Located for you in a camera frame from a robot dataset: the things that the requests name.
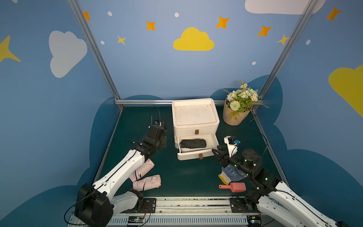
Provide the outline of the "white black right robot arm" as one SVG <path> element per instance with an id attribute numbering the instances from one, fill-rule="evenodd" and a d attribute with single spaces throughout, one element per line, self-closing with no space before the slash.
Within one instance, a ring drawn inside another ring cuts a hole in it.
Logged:
<path id="1" fill-rule="evenodd" d="M 346 227 L 335 221 L 298 196 L 284 181 L 262 167 L 262 157 L 246 149 L 241 157 L 230 155 L 221 147 L 212 150 L 223 167 L 232 166 L 247 175 L 254 190 L 242 202 L 247 211 L 264 213 L 286 227 Z"/>

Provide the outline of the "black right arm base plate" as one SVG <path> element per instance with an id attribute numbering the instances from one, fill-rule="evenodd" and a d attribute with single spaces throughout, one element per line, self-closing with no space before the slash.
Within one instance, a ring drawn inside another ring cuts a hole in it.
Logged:
<path id="1" fill-rule="evenodd" d="M 229 199 L 232 213 L 260 213 L 257 205 L 262 198 L 266 199 L 268 197 L 262 196 L 258 199 L 254 199 L 250 197 L 233 196 Z"/>

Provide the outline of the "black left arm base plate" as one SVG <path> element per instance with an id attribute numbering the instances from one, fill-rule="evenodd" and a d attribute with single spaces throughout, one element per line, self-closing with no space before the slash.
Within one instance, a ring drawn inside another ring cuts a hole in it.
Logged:
<path id="1" fill-rule="evenodd" d="M 156 198 L 144 198 L 138 200 L 134 208 L 123 211 L 123 213 L 144 213 L 146 210 L 148 210 L 148 213 L 155 213 L 156 203 Z"/>

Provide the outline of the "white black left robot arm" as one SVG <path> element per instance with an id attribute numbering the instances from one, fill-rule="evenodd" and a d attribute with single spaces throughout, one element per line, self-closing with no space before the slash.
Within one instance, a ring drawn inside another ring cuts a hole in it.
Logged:
<path id="1" fill-rule="evenodd" d="M 79 189 L 73 207 L 74 216 L 83 225 L 105 227 L 119 213 L 145 208 L 144 195 L 140 190 L 131 189 L 119 196 L 116 192 L 158 149 L 166 147 L 166 132 L 166 121 L 157 120 L 142 139 L 133 143 L 126 156 L 110 172 L 93 184 L 86 183 Z"/>

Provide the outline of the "white three drawer cabinet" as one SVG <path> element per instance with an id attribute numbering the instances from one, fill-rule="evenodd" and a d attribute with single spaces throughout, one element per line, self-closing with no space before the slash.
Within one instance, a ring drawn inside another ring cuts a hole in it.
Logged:
<path id="1" fill-rule="evenodd" d="M 179 137 L 216 134 L 220 120 L 211 98 L 172 102 L 175 147 Z"/>

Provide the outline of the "white drawer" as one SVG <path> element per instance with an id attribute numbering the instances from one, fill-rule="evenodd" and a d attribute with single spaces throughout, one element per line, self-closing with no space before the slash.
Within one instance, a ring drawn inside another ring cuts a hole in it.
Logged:
<path id="1" fill-rule="evenodd" d="M 180 161 L 190 160 L 190 159 L 203 159 L 206 157 L 214 156 L 212 149 L 217 148 L 219 145 L 215 134 L 205 134 L 205 135 L 195 135 L 195 136 L 187 136 L 187 137 L 177 137 L 177 148 L 179 152 L 177 153 L 177 158 Z M 204 139 L 207 143 L 205 148 L 181 148 L 180 142 L 182 140 L 188 139 Z"/>

